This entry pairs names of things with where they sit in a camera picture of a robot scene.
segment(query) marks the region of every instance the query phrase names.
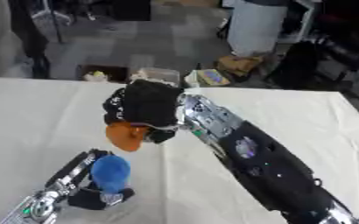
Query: floor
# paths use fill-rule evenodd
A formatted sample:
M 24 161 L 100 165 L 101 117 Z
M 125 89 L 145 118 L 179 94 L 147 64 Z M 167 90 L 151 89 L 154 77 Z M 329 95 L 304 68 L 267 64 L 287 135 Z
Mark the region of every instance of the floor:
M 227 12 L 206 7 L 166 6 L 155 3 L 149 22 L 117 22 L 105 17 L 97 21 L 79 19 L 61 26 L 65 44 L 58 44 L 49 20 L 39 22 L 50 38 L 46 54 L 52 62 L 52 77 L 76 80 L 80 64 L 174 69 L 186 74 L 201 63 L 211 67 L 230 53 L 226 41 L 215 36 Z

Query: table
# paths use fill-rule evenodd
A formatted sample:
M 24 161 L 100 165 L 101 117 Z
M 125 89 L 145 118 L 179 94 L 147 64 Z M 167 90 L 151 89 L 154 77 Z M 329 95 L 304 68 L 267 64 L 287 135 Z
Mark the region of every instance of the table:
M 105 138 L 103 101 L 123 85 L 0 79 L 0 220 L 92 147 L 130 161 L 137 196 L 109 211 L 65 207 L 59 224 L 285 223 L 267 212 L 191 133 L 134 153 Z M 359 215 L 359 114 L 338 93 L 195 88 L 277 138 Z

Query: blue sponge ball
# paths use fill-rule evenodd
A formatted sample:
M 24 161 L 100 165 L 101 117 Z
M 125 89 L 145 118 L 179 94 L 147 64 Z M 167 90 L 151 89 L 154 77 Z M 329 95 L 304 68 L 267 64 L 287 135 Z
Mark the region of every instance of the blue sponge ball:
M 104 192 L 118 193 L 126 187 L 130 176 L 130 165 L 118 156 L 101 157 L 92 165 L 91 176 Z

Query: white tablecloth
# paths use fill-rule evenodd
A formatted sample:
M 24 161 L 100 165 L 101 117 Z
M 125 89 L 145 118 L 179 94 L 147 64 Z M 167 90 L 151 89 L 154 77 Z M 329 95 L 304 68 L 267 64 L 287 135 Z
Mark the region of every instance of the white tablecloth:
M 102 103 L 122 85 L 0 79 L 0 220 L 90 148 L 130 161 L 137 196 L 108 211 L 65 207 L 59 224 L 285 223 L 261 207 L 191 133 L 123 152 L 105 138 Z M 359 215 L 359 114 L 337 93 L 202 88 L 279 140 Z

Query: black cloth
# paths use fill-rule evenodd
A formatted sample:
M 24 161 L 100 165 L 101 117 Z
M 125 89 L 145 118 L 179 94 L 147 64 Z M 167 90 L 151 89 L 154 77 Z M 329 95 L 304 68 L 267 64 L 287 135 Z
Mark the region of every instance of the black cloth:
M 136 80 L 125 89 L 124 119 L 165 127 L 177 123 L 175 111 L 181 88 L 158 82 Z
M 86 188 L 80 189 L 74 196 L 67 198 L 71 207 L 81 207 L 88 210 L 103 210 L 107 205 L 101 201 L 101 189 L 91 182 Z
M 103 103 L 104 121 L 144 123 L 153 127 L 167 127 L 177 123 L 177 98 L 183 89 L 147 80 L 136 80 L 127 88 L 118 89 Z M 175 136 L 175 129 L 149 128 L 145 138 L 160 144 Z

